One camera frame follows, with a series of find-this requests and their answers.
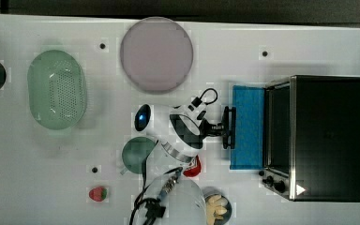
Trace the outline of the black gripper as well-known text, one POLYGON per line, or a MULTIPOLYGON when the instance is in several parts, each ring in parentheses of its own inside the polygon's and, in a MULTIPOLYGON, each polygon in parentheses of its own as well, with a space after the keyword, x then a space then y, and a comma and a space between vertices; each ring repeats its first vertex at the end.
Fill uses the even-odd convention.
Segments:
POLYGON ((236 108, 226 106, 221 121, 214 125, 202 120, 200 131, 203 138, 220 137, 224 149, 235 148, 236 108))

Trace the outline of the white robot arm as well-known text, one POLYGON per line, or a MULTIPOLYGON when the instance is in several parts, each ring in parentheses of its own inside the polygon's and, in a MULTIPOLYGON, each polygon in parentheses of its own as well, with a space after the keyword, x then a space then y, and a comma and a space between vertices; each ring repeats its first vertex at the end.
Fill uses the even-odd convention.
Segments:
POLYGON ((221 121, 205 118, 206 105, 144 104, 137 111, 134 127, 156 140, 143 161, 145 187, 135 202, 129 225, 205 225, 202 190, 184 176, 196 163, 204 139, 220 137, 224 148, 235 147, 236 109, 225 108, 221 121))

